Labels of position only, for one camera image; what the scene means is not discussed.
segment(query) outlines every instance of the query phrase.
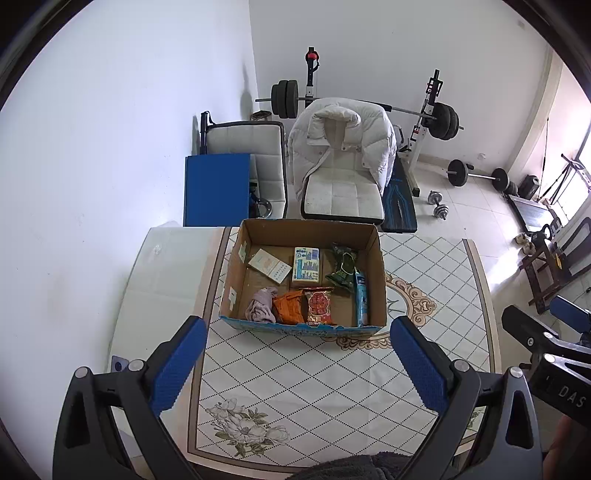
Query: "open cardboard box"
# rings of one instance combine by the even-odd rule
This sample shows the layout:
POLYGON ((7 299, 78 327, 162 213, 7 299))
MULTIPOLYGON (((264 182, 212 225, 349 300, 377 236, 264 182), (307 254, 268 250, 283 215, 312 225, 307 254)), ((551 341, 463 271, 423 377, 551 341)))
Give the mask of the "open cardboard box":
MULTIPOLYGON (((307 312, 303 305, 304 318, 307 312)), ((265 330, 278 333, 316 336, 368 336, 386 325, 386 284, 384 259, 374 225, 332 222, 326 220, 262 220, 248 219, 240 225, 236 244, 230 255, 224 287, 220 318, 235 329, 265 330), (282 325, 246 320, 246 307, 261 288, 276 287, 278 295, 291 288, 291 274, 278 285, 259 271, 247 266, 262 248, 288 265, 293 265, 294 247, 320 248, 322 286, 332 287, 325 275, 335 269, 331 244, 336 242, 358 251, 357 268, 365 273, 368 289, 368 326, 358 328, 355 315, 355 295, 335 288, 331 293, 330 314, 338 326, 306 324, 282 325)))

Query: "white chair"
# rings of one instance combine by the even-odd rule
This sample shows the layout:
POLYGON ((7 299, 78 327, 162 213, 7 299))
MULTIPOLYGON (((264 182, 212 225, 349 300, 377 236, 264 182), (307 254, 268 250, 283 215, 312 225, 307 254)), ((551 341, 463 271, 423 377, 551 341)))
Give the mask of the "white chair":
POLYGON ((258 183, 256 195, 271 202, 269 218, 287 213, 284 138, 280 122, 230 122, 206 129, 207 153, 250 153, 250 181, 258 183))
POLYGON ((384 221, 384 207, 378 185, 361 164, 359 150, 340 149, 345 125, 345 122, 332 119, 324 121, 330 153, 322 166, 306 180, 301 215, 305 219, 379 225, 384 221))

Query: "small white box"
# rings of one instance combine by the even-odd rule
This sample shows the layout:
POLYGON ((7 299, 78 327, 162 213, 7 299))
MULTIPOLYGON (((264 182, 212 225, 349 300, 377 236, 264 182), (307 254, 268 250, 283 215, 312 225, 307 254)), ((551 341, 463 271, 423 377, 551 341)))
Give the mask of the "small white box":
POLYGON ((273 257, 273 255, 265 252, 263 249, 260 249, 248 264, 278 284, 285 279, 291 270, 288 264, 273 257))

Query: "barbell on floor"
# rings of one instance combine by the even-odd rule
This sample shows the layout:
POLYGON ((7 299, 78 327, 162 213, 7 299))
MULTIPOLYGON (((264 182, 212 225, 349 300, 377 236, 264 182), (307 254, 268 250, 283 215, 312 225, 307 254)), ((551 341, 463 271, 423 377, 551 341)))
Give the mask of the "barbell on floor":
MULTIPOLYGON (((319 98, 298 96, 297 80, 281 80, 271 88, 271 98, 257 98, 255 102, 271 102, 271 109, 279 118, 296 118, 298 102, 314 100, 319 100, 319 98)), ((425 127, 429 129, 431 136, 441 140, 450 140, 457 135, 458 130, 464 130, 460 126, 460 119, 456 111, 445 103, 435 103, 432 115, 406 110, 386 103, 369 103, 379 105, 387 112, 409 113, 426 119, 428 124, 425 124, 425 127)))
POLYGON ((461 160, 452 160, 447 167, 447 178, 449 183, 454 187, 463 187, 468 181, 468 177, 477 177, 479 179, 492 180, 492 186, 497 192, 504 192, 509 188, 509 175, 502 168, 495 168, 492 174, 478 175, 476 173, 468 173, 468 170, 474 170, 474 166, 464 163, 461 160))

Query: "blue gripper pad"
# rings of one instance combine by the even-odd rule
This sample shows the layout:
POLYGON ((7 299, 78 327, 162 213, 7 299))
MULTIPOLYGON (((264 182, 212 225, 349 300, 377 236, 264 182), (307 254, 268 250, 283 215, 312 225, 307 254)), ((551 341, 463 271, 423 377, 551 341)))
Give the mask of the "blue gripper pad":
POLYGON ((392 321, 390 342, 425 406, 442 415, 449 403, 445 379, 405 327, 401 317, 392 321))
POLYGON ((206 343, 207 327, 203 319, 197 317, 154 377, 150 399, 150 408, 154 415, 158 417, 162 411, 173 407, 197 358, 205 350, 206 343))
POLYGON ((586 333, 591 329, 588 312, 562 297, 555 297, 550 301, 550 313, 579 333, 586 333))

